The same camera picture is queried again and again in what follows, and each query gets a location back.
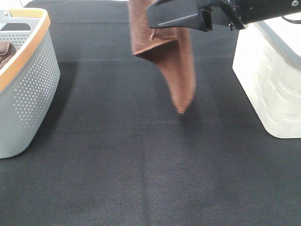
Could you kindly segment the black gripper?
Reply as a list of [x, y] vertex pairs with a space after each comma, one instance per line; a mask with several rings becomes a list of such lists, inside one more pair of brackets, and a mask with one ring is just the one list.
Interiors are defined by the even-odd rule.
[[203, 0], [202, 9], [211, 11], [212, 23], [242, 30], [249, 24], [299, 13], [299, 0]]

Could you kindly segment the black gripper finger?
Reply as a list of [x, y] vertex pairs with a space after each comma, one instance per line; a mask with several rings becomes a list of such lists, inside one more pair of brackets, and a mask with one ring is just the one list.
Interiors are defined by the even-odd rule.
[[150, 28], [187, 27], [212, 31], [212, 10], [200, 0], [157, 0], [146, 8]]

